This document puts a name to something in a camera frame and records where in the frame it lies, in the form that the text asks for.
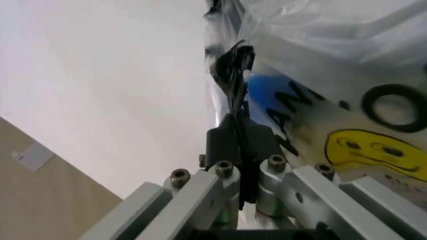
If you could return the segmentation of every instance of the screw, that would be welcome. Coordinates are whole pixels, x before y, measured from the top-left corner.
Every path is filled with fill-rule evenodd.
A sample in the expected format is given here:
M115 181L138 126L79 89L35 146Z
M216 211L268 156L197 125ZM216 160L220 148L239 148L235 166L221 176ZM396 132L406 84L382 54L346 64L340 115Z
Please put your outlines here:
M234 166L229 161L219 161L215 166L215 173L218 177L226 179L233 174Z
M325 176L325 178L332 181L334 179L335 170L332 165L326 164L326 163L317 163L314 165L314 169L316 169L320 174Z
M200 168L206 167L206 154L200 154L198 156L198 166Z
M268 166L276 173L283 172L287 162L286 157L279 154L273 154L268 157Z
M170 182L177 189L182 188L190 180L189 171L179 168L170 174Z

